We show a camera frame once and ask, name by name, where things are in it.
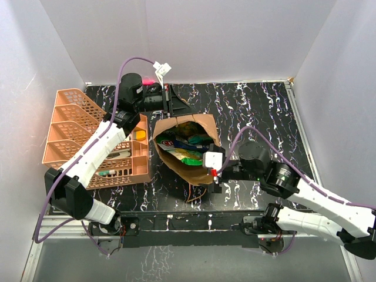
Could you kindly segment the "brown paper bag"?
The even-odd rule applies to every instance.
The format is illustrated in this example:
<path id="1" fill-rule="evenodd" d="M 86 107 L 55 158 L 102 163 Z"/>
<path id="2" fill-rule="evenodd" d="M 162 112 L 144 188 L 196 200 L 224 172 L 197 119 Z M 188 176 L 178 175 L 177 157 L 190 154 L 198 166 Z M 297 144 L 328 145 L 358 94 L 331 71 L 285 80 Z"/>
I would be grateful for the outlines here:
<path id="1" fill-rule="evenodd" d="M 211 114 L 191 114 L 158 120 L 153 143 L 163 163 L 189 184 L 213 183 L 204 154 L 211 145 L 220 146 L 215 119 Z"/>

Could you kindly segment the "green Chuba snack bag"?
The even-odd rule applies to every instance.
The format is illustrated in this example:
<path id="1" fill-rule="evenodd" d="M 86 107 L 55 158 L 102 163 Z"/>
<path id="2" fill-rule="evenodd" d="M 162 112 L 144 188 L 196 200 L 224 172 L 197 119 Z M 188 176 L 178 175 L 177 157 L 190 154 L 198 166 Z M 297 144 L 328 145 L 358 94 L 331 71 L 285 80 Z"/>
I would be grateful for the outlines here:
<path id="1" fill-rule="evenodd" d="M 193 145 L 172 132 L 159 134 L 156 136 L 155 141 L 162 150 L 170 153 L 177 160 L 188 166 L 201 166 L 203 164 L 203 154 L 209 149 L 205 145 Z"/>

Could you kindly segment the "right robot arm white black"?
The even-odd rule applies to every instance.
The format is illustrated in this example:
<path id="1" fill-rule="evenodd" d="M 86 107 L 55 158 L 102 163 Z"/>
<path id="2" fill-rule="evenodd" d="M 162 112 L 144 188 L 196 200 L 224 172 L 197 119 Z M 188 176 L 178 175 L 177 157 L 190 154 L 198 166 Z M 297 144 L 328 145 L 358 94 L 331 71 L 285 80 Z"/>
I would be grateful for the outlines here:
<path id="1" fill-rule="evenodd" d="M 354 206 L 289 164 L 272 160 L 256 142 L 241 145 L 239 159 L 229 161 L 222 148 L 210 145 L 203 167 L 213 176 L 215 187 L 229 180 L 257 181 L 267 194 L 311 209 L 306 213 L 270 203 L 261 217 L 243 218 L 237 225 L 243 233 L 306 233 L 334 241 L 357 257 L 375 259 L 375 209 Z"/>

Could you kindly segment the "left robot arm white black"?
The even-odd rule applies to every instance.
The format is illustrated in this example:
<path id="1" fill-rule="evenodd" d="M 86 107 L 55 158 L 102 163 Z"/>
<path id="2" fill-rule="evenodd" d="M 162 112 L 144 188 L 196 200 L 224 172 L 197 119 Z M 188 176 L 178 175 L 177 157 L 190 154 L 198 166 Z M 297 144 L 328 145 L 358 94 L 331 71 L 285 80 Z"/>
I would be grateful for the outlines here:
<path id="1" fill-rule="evenodd" d="M 45 203 L 76 220 L 96 221 L 108 234 L 116 234 L 122 221 L 115 209 L 93 199 L 86 188 L 102 162 L 140 122 L 140 114 L 158 110 L 170 116 L 193 112 L 173 88 L 165 88 L 161 82 L 146 86 L 136 73 L 123 75 L 96 132 L 63 166 L 45 173 Z"/>

